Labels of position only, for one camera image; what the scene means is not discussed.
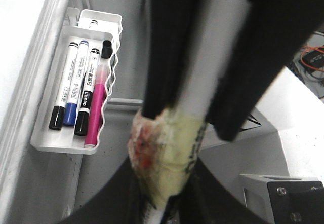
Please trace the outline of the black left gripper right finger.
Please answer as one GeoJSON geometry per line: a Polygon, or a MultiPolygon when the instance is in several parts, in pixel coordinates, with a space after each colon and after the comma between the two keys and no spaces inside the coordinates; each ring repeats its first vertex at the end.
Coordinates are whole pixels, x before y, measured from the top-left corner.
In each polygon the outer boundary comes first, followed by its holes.
{"type": "Polygon", "coordinates": [[[323,23],[323,0],[249,1],[207,116],[226,141],[235,139],[271,82],[323,23]]]}

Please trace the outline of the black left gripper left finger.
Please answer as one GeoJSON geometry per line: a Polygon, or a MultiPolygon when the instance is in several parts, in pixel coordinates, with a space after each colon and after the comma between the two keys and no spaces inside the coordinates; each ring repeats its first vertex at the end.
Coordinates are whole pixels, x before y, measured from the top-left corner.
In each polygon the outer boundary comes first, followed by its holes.
{"type": "Polygon", "coordinates": [[[142,116],[154,120],[175,105],[188,68],[186,51],[201,0],[147,0],[148,74],[142,116]]]}

